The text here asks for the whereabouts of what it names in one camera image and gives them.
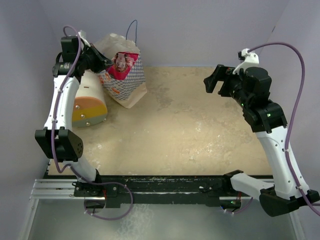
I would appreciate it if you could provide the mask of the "pink chips bag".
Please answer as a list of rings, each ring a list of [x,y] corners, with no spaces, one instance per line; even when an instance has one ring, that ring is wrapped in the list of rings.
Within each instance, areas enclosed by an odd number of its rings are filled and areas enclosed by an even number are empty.
[[[138,53],[118,52],[112,58],[113,65],[106,72],[116,80],[124,80],[139,57]]]

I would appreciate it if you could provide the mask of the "checkered paper bag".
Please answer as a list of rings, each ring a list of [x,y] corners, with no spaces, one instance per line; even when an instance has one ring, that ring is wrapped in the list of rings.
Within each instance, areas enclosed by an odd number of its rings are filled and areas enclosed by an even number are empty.
[[[130,28],[137,23],[135,19],[129,24],[125,36],[110,33],[94,44],[104,57],[111,60],[97,74],[100,83],[111,98],[127,109],[132,108],[147,93],[144,65],[137,46],[137,26],[134,39],[129,39]]]

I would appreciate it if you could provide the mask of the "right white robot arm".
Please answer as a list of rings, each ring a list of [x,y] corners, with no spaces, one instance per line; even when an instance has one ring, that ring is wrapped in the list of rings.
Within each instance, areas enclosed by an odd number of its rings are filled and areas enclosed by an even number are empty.
[[[218,94],[233,98],[242,108],[243,117],[260,141],[272,169],[273,183],[250,177],[236,170],[224,175],[222,190],[228,196],[242,192],[257,199],[263,210],[271,217],[285,215],[315,203],[320,195],[304,181],[291,146],[286,144],[287,120],[282,107],[271,101],[272,79],[261,67],[241,69],[219,64],[214,72],[204,79],[205,90],[212,93],[218,81],[222,87]]]

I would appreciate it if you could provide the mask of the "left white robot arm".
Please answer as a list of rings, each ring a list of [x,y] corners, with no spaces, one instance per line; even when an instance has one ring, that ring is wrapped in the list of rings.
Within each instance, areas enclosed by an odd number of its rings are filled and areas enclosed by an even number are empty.
[[[85,71],[100,73],[112,65],[112,61],[100,53],[93,44],[83,37],[64,36],[61,38],[62,51],[57,55],[52,68],[53,97],[47,120],[34,137],[48,159],[55,163],[57,171],[62,163],[70,168],[77,180],[86,183],[85,190],[91,196],[103,191],[103,184],[97,180],[98,171],[84,157],[82,139],[72,131],[72,113],[76,93]]]

